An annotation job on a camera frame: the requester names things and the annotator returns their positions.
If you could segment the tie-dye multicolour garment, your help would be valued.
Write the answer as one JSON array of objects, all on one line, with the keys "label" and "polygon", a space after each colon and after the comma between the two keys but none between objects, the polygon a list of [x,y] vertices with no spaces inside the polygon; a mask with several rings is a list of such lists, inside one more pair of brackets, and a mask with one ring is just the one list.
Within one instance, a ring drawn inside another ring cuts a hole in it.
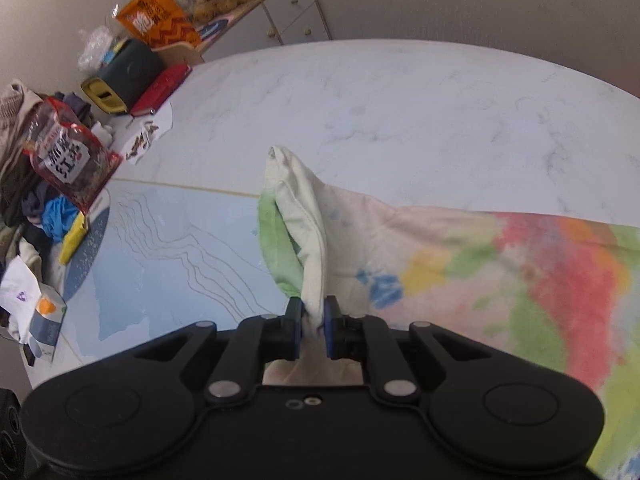
[{"label": "tie-dye multicolour garment", "polygon": [[328,185],[275,146],[258,200],[273,281],[303,300],[312,341],[280,382],[339,384],[351,362],[320,360],[323,301],[404,330],[428,321],[573,376],[605,409],[591,467],[639,474],[639,231],[582,219],[393,207]]}]

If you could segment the pile of dark clothes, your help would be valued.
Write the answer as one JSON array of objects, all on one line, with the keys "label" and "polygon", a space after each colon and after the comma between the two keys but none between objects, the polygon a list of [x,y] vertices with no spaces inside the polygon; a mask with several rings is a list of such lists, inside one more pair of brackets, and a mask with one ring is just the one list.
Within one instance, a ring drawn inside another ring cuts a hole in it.
[{"label": "pile of dark clothes", "polygon": [[58,191],[32,169],[28,127],[43,98],[20,80],[1,91],[1,266],[21,257],[36,278],[52,240],[41,229],[41,216]]}]

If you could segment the light blue bed sheet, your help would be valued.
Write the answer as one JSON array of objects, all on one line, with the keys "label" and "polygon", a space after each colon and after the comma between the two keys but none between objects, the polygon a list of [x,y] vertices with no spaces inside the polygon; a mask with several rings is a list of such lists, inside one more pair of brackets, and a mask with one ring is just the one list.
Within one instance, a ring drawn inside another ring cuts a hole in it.
[{"label": "light blue bed sheet", "polygon": [[392,205],[639,221],[639,101],[511,52],[325,41],[194,68],[171,130],[121,181],[255,195],[273,145]]}]

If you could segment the orange snack bag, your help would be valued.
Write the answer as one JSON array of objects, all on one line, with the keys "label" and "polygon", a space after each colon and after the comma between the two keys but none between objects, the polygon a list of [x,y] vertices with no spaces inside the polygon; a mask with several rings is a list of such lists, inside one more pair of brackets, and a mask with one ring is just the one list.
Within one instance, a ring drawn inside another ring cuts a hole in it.
[{"label": "orange snack bag", "polygon": [[201,36],[175,0],[131,0],[115,16],[137,40],[152,49],[186,42],[197,47]]}]

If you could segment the red flat book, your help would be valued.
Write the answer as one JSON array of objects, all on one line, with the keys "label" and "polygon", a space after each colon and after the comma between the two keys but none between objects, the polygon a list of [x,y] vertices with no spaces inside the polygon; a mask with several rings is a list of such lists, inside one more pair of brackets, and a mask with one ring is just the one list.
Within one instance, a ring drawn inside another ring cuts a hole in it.
[{"label": "red flat book", "polygon": [[132,117],[155,115],[168,98],[183,84],[192,72],[189,64],[169,66],[145,90],[129,114]]}]

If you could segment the dark green round container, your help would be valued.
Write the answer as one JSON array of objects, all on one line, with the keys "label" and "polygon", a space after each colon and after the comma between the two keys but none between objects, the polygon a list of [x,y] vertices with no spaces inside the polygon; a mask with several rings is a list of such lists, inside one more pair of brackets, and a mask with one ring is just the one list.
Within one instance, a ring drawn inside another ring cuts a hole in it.
[{"label": "dark green round container", "polygon": [[81,85],[93,104],[110,115],[127,114],[166,68],[142,41],[129,39],[114,58]]}]

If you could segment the white drawer cabinet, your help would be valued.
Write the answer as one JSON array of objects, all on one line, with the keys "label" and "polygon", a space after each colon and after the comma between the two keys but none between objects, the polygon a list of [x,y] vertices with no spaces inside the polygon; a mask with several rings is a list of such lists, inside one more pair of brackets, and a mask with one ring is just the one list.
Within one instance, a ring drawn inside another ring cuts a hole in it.
[{"label": "white drawer cabinet", "polygon": [[199,46],[182,42],[156,53],[168,66],[194,66],[240,53],[332,39],[319,0],[250,0],[207,27],[213,33]]}]

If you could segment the red snack bag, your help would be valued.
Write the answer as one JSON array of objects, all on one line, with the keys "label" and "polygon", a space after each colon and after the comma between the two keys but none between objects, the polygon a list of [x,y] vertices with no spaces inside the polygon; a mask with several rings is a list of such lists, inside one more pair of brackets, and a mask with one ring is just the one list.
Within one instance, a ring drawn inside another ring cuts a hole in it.
[{"label": "red snack bag", "polygon": [[23,128],[32,169],[86,214],[122,162],[65,103],[40,102]]}]

